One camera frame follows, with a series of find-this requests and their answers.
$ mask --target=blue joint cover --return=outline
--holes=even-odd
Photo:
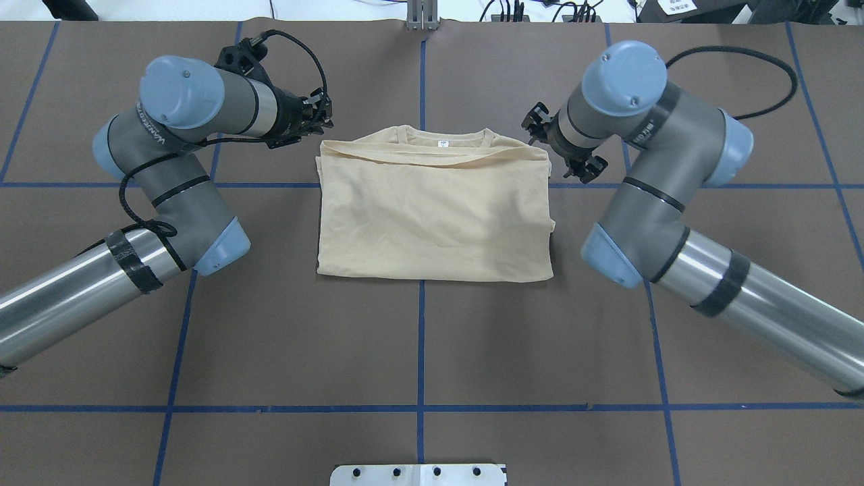
[[[198,260],[195,270],[204,276],[211,275],[245,255],[250,246],[249,237],[235,217]]]
[[[122,181],[126,174],[114,162],[114,157],[111,156],[111,149],[108,148],[108,129],[111,127],[114,118],[103,125],[96,133],[96,137],[93,137],[93,157],[96,158],[96,163],[99,164],[102,170],[111,174],[111,177],[114,177],[118,181]]]
[[[653,47],[638,41],[616,42],[588,66],[582,95],[598,112],[630,117],[658,102],[666,80],[666,65]]]
[[[705,185],[710,188],[719,188],[731,181],[753,153],[753,133],[750,129],[730,117],[729,113],[723,110],[721,112],[726,120],[726,137],[723,140],[720,162],[717,163],[711,176],[705,180]]]
[[[225,82],[204,61],[164,55],[147,66],[140,96],[144,110],[154,120],[186,130],[216,116],[225,101]]]
[[[636,267],[630,263],[600,223],[594,223],[591,234],[585,240],[585,245],[582,245],[581,255],[592,268],[616,284],[631,289],[642,281]]]

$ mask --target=metallic cylinder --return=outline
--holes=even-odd
[[[753,263],[740,290],[730,292],[731,254],[691,232],[658,285],[696,308],[725,289],[731,301],[719,318],[809,369],[839,393],[864,400],[864,323]]]
[[[152,232],[126,238],[160,281],[180,273]],[[105,244],[82,253],[0,297],[0,365],[14,368],[141,295]]]

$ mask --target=gray bracket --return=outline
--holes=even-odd
[[[438,29],[438,0],[408,0],[408,30]]]

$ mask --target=beige shirt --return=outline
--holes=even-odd
[[[474,282],[552,278],[550,161],[488,129],[395,126],[325,140],[318,273]]]

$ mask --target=brown table surface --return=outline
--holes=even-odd
[[[382,22],[0,25],[0,289],[128,224],[91,141],[158,55],[213,62],[277,27],[327,70],[331,139],[391,125],[525,139],[608,42],[663,57],[705,44],[798,66],[802,89],[746,120],[756,147],[685,220],[864,317],[864,28]],[[278,86],[319,85],[274,38]],[[702,54],[670,77],[732,114],[780,99],[779,69]],[[315,273],[319,139],[202,150],[252,241],[237,263],[165,287],[0,382],[0,484],[326,485],[335,464],[496,462],[510,484],[861,484],[864,411],[656,288],[627,290],[579,248],[635,153],[582,186],[550,180],[556,276],[529,285]],[[136,208],[147,214],[138,189]]]

